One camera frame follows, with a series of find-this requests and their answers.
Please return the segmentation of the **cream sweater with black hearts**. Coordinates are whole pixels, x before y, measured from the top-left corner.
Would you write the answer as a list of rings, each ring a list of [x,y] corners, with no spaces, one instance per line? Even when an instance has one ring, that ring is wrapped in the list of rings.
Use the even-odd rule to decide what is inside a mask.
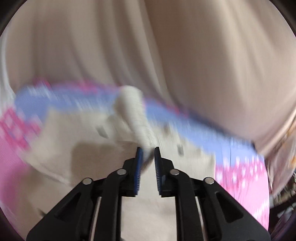
[[[19,187],[17,229],[26,237],[83,178],[105,178],[144,151],[138,197],[123,200],[122,234],[126,240],[176,240],[175,202],[158,195],[154,149],[189,176],[214,177],[215,156],[182,137],[169,123],[149,123],[142,92],[124,86],[113,112],[63,113],[51,109],[43,130],[23,159],[29,173]]]

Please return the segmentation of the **pink floral bed sheet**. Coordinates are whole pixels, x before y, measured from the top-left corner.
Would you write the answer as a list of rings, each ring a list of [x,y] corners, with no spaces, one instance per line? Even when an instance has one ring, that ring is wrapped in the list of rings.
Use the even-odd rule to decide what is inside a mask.
[[[91,83],[39,82],[26,86],[1,110],[1,208],[13,228],[25,236],[36,219],[18,214],[20,186],[29,167],[21,155],[29,150],[47,120],[50,109],[62,113],[83,110],[111,112],[119,88]],[[226,135],[191,114],[153,99],[145,101],[148,120],[156,126],[170,125],[216,161],[216,179],[259,223],[267,227],[269,191],[264,158],[244,140]]]

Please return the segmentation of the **beige curtain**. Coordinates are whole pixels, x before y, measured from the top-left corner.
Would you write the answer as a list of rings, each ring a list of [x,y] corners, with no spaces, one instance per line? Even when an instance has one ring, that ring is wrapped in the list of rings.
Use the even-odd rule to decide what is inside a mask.
[[[1,97],[35,79],[132,85],[294,164],[295,1],[1,1]]]

